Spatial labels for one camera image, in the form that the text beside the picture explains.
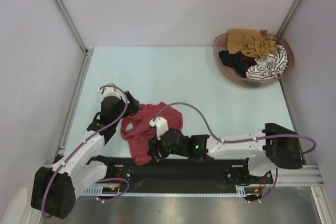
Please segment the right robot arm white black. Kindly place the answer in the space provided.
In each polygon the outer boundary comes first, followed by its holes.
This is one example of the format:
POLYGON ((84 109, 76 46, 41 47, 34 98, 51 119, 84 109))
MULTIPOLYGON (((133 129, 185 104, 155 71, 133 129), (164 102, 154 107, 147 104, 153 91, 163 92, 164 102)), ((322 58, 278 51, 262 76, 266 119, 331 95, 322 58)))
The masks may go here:
POLYGON ((274 168, 295 170, 302 168, 299 139, 291 131, 276 123, 267 123, 263 130, 241 136, 216 140, 213 136, 186 136, 170 128, 165 119, 150 121, 155 131, 149 140, 148 155, 157 162, 170 155, 186 157, 194 163, 214 160, 243 160, 243 179, 254 183, 274 168))

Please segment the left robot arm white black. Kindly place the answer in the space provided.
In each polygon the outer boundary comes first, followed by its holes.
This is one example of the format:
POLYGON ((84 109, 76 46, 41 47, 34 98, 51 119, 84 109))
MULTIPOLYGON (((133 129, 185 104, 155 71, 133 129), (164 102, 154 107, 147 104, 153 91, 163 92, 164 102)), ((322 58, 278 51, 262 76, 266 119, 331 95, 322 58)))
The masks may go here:
POLYGON ((79 196, 92 184, 115 178, 113 159, 101 156, 101 149, 112 139, 118 123, 139 112, 140 103, 129 91, 114 85, 98 90, 103 98, 78 145, 49 167, 42 166, 34 177, 30 205, 42 217, 66 218, 79 196))

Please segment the red tank top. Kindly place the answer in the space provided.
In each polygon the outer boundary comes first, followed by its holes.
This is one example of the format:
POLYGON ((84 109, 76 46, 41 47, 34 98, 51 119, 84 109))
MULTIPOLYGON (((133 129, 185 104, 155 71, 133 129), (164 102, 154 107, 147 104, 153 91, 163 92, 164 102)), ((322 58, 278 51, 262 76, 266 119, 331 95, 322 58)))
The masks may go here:
POLYGON ((164 102, 159 104, 140 104, 140 111, 121 121, 121 137, 127 141, 136 165, 145 165, 151 161, 148 155, 148 141, 156 136, 156 131, 150 128, 150 121, 165 107, 164 102))

